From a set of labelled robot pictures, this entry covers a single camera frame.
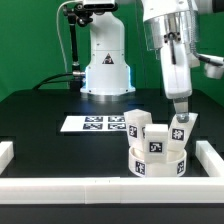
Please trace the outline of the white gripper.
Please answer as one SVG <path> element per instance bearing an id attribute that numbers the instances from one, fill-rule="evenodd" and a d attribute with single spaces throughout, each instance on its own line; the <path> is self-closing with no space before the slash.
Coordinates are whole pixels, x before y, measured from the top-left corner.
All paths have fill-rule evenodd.
<path id="1" fill-rule="evenodd" d="M 204 62 L 207 76 L 219 79 L 224 71 L 224 58 L 206 54 L 194 55 L 186 44 L 168 41 L 160 49 L 160 61 L 165 95 L 168 99 L 174 99 L 177 121 L 187 123 L 189 121 L 187 97 L 192 94 L 190 69 Z"/>

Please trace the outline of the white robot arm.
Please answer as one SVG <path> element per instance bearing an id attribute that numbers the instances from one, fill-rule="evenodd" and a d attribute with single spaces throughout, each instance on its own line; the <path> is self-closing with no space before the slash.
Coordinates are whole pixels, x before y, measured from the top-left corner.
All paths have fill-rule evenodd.
<path id="1" fill-rule="evenodd" d="M 124 25 L 113 12 L 132 0 L 82 0 L 89 14 L 91 59 L 82 91 L 95 96 L 133 92 L 124 56 Z M 220 70 L 223 59 L 196 50 L 196 16 L 224 12 L 224 0 L 140 0 L 146 46 L 158 53 L 166 97 L 174 103 L 177 120 L 189 120 L 192 94 L 190 68 L 205 62 Z"/>

